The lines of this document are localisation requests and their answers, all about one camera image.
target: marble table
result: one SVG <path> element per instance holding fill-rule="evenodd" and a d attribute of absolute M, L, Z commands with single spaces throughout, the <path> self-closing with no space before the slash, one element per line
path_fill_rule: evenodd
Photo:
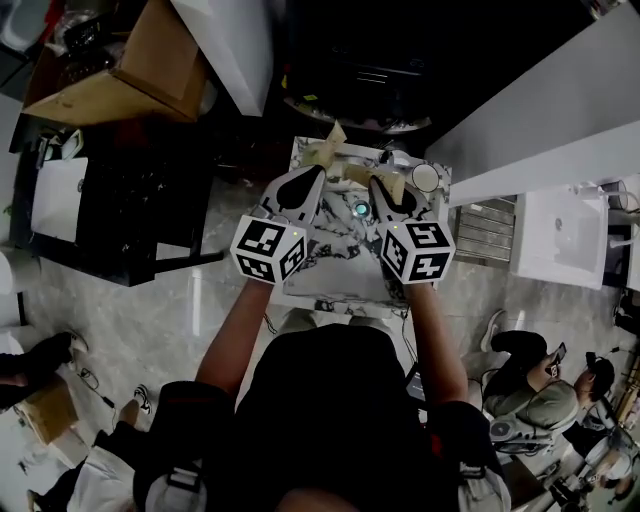
<path fill-rule="evenodd" d="M 289 171 L 301 166 L 304 149 L 313 142 L 321 141 L 294 139 Z M 394 311 L 397 314 L 407 308 L 400 283 L 387 278 L 386 272 L 383 274 L 378 221 L 372 215 L 359 219 L 352 214 L 356 201 L 369 202 L 367 189 L 339 177 L 345 162 L 374 167 L 381 152 L 351 144 L 338 147 L 336 161 L 327 171 L 320 211 L 313 222 L 309 257 L 282 287 L 274 290 L 273 303 L 372 318 L 389 318 Z M 438 220 L 446 222 L 451 172 L 428 163 L 440 174 L 442 190 L 425 196 Z"/>

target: hand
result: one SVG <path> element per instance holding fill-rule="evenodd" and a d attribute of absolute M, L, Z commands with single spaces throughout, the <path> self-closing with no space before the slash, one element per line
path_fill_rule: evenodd
<path fill-rule="evenodd" d="M 559 370 L 556 377 L 552 377 L 546 371 L 547 368 L 551 368 L 553 366 L 555 357 L 555 354 L 545 357 L 536 366 L 529 370 L 529 373 L 527 373 L 527 382 L 535 392 L 542 391 L 552 382 L 560 380 Z"/>

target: black pants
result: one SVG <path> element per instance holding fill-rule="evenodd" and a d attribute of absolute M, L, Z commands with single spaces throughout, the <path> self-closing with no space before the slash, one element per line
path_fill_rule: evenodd
<path fill-rule="evenodd" d="M 590 428 L 583 427 L 575 423 L 568 430 L 562 433 L 564 438 L 571 443 L 573 449 L 578 454 L 586 459 L 589 452 L 600 442 L 607 437 L 608 431 L 591 430 Z"/>
<path fill-rule="evenodd" d="M 495 352 L 509 352 L 511 357 L 491 378 L 484 397 L 509 396 L 527 385 L 527 373 L 547 356 L 547 342 L 535 332 L 507 331 L 491 340 Z"/>
<path fill-rule="evenodd" d="M 41 341 L 26 354 L 0 354 L 0 375 L 10 377 L 24 373 L 28 382 L 25 387 L 0 385 L 0 411 L 46 386 L 58 367 L 71 361 L 70 346 L 71 335 L 61 333 Z"/>

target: wooden block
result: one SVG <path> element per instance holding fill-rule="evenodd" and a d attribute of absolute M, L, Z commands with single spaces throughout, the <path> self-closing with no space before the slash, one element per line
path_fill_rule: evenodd
<path fill-rule="evenodd" d="M 336 121 L 333 129 L 324 142 L 313 142 L 307 146 L 302 155 L 302 166 L 321 165 L 327 171 L 333 165 L 338 146 L 347 140 L 340 123 Z"/>
<path fill-rule="evenodd" d="M 57 374 L 47 386 L 23 400 L 18 407 L 45 445 L 59 438 L 78 421 L 69 387 Z"/>
<path fill-rule="evenodd" d="M 404 195 L 404 176 L 400 173 L 380 171 L 371 169 L 361 165 L 349 164 L 345 167 L 345 179 L 360 183 L 365 187 L 369 187 L 371 176 L 377 176 L 382 181 L 382 185 L 391 195 L 391 199 L 397 205 L 402 204 L 402 196 Z"/>

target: seated person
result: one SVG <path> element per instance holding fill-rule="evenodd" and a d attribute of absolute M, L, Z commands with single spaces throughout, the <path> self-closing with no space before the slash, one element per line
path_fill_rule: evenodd
<path fill-rule="evenodd" d="M 236 409 L 272 289 L 249 279 L 195 382 L 162 388 L 134 478 L 137 510 L 510 509 L 489 423 L 466 403 L 466 373 L 428 284 L 406 287 L 426 428 L 382 322 L 318 328 L 300 310 Z"/>
<path fill-rule="evenodd" d="M 614 381 L 613 365 L 606 359 L 588 359 L 588 368 L 571 386 L 550 369 L 556 354 L 547 355 L 547 342 L 527 331 L 496 332 L 496 313 L 482 340 L 482 350 L 508 352 L 509 360 L 495 372 L 484 389 L 484 406 L 495 417 L 516 413 L 521 421 L 545 429 L 565 425 L 579 410 L 590 408 Z"/>
<path fill-rule="evenodd" d="M 603 398 L 562 435 L 584 459 L 600 441 L 609 437 L 616 425 L 615 412 L 609 401 Z"/>
<path fill-rule="evenodd" d="M 100 431 L 89 456 L 64 473 L 45 494 L 29 491 L 31 511 L 125 512 L 133 510 L 133 476 L 146 457 L 138 414 L 151 414 L 147 388 L 138 386 L 120 411 L 112 434 Z"/>
<path fill-rule="evenodd" d="M 569 442 L 575 441 L 575 429 L 582 428 L 574 425 L 565 435 Z M 638 447 L 635 442 L 619 426 L 602 436 L 600 440 L 591 438 L 595 443 L 590 447 L 588 443 L 573 444 L 575 450 L 584 458 L 591 471 L 586 480 L 593 485 L 605 489 L 615 489 L 620 500 L 628 496 L 633 489 L 633 466 L 638 459 Z"/>

